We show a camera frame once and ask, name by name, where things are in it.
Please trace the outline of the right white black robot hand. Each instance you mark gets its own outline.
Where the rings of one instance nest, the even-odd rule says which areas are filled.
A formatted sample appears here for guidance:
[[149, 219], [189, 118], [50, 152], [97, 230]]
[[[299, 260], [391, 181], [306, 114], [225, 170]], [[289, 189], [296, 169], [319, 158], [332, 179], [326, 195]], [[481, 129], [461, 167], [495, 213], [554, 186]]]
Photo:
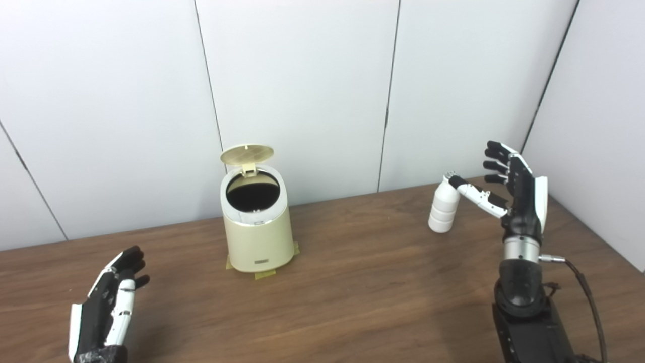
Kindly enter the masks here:
[[480, 209], [500, 219], [504, 237], [529, 237], [542, 244], [548, 209], [548, 179], [535, 177], [518, 151], [501, 142], [489, 141], [485, 150], [486, 183], [506, 186], [508, 201], [463, 179], [455, 172], [446, 174], [447, 183]]

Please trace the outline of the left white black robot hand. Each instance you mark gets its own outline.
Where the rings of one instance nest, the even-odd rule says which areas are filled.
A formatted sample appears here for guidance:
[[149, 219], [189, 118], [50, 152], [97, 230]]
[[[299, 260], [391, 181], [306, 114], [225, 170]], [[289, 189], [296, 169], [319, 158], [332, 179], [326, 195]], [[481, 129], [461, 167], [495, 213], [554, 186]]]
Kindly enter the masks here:
[[124, 341], [135, 294], [150, 282], [147, 274], [136, 277], [144, 267], [143, 251], [131, 246], [106, 264], [82, 304], [72, 304], [68, 343], [71, 362], [128, 361]]

